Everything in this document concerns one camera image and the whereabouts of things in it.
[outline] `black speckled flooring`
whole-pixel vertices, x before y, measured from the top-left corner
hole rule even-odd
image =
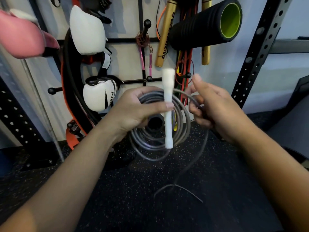
[[[251,114],[262,129],[268,129],[277,112]],[[191,135],[166,160],[148,162],[139,156],[126,168],[103,171],[80,218],[76,231],[233,231],[274,232],[282,230],[270,203],[236,149],[210,134],[198,162],[178,184],[192,191],[159,188],[174,177],[199,151],[205,130],[192,123]],[[121,149],[133,150],[127,141]],[[0,223],[31,197],[57,166],[12,173],[0,180]]]

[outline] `white boxing glove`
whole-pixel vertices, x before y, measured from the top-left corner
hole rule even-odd
[[[103,81],[98,77],[92,77],[86,80],[84,85],[84,101],[92,111],[100,112],[108,108],[117,92],[116,82],[112,79]]]
[[[97,17],[73,6],[70,14],[70,29],[74,45],[82,55],[93,55],[105,49],[105,30]]]

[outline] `gray jump rope cable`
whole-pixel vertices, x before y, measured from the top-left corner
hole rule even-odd
[[[181,90],[178,90],[178,89],[174,89],[173,91],[185,94],[196,105],[197,108],[201,109],[201,106],[198,104],[198,102],[191,95],[188,95],[184,91],[181,91]],[[164,101],[164,92],[163,91],[151,91],[147,94],[142,95],[139,98],[139,100],[142,104],[149,104],[149,103],[153,103],[153,102]],[[185,108],[185,105],[175,95],[173,95],[173,97],[172,97],[172,102],[174,104],[174,110],[175,110],[175,114],[177,116],[177,130],[174,132],[174,135],[173,135],[173,143],[174,143],[174,146],[176,146],[180,143],[183,143],[187,139],[187,137],[189,136],[190,128],[191,128],[191,120],[190,120],[189,112]],[[184,122],[183,122],[183,115],[182,115],[181,110],[184,111],[184,115],[185,115],[185,118],[186,118],[186,124],[184,124]],[[151,145],[151,144],[147,143],[146,139],[158,142],[160,144],[159,145]],[[129,140],[131,142],[133,149],[137,152],[137,154],[139,156],[141,156],[145,160],[149,160],[149,161],[153,161],[153,162],[164,160],[171,152],[170,149],[165,149],[164,137],[154,138],[144,128],[134,128],[129,135]],[[164,190],[167,187],[173,186],[173,187],[179,187],[181,189],[186,190],[187,192],[192,194],[194,197],[196,197],[199,201],[201,201],[203,203],[203,201],[201,199],[199,199],[195,194],[193,194],[189,190],[177,185],[177,181],[178,181],[179,177],[181,175],[183,175],[185,172],[187,172],[195,164],[195,162],[200,158],[200,156],[202,155],[202,153],[205,149],[205,146],[207,144],[207,140],[208,140],[208,130],[206,132],[206,136],[205,136],[204,142],[202,144],[201,150],[196,155],[196,157],[178,174],[178,176],[176,177],[173,184],[168,184],[168,185],[160,188],[159,190],[157,190],[154,193],[154,198],[160,191]],[[152,159],[152,158],[149,158],[149,157],[143,155],[138,150],[135,143],[138,146],[140,146],[143,149],[148,150],[148,151],[165,151],[166,150],[166,152],[162,157],[157,158],[157,159]]]

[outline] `wooden handle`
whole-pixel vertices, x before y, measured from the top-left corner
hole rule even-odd
[[[212,0],[202,0],[202,11],[211,7]],[[208,65],[211,60],[211,47],[202,47],[202,65]]]
[[[168,48],[168,34],[173,25],[177,0],[168,0],[155,65],[162,67]]]

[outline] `black foam roller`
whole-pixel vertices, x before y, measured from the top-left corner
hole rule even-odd
[[[197,15],[175,24],[169,42],[175,50],[187,50],[232,41],[242,22],[237,0],[224,0]]]

